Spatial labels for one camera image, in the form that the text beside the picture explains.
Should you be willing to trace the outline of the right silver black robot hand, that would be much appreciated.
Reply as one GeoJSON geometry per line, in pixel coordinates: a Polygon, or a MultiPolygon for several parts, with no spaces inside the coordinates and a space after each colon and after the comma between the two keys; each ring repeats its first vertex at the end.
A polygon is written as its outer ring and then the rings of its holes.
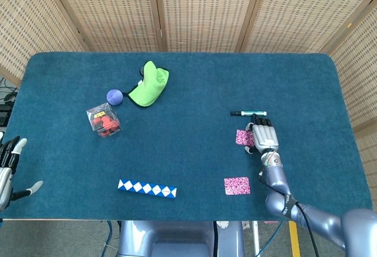
{"type": "Polygon", "coordinates": [[[246,131],[253,133],[254,145],[245,146],[245,151],[248,154],[253,154],[256,151],[261,154],[269,151],[277,151],[279,142],[271,121],[257,114],[253,114],[252,119],[253,121],[247,124],[246,131]]]}

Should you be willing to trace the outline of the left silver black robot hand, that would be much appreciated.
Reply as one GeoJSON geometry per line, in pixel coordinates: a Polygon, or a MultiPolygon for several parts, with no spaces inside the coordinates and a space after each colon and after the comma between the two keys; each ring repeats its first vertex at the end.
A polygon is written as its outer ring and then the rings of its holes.
{"type": "Polygon", "coordinates": [[[44,183],[40,180],[29,188],[14,192],[14,176],[19,163],[19,157],[27,143],[27,139],[21,139],[20,136],[16,136],[12,140],[3,143],[4,135],[5,132],[1,131],[1,212],[3,212],[12,201],[36,193],[44,183]]]}

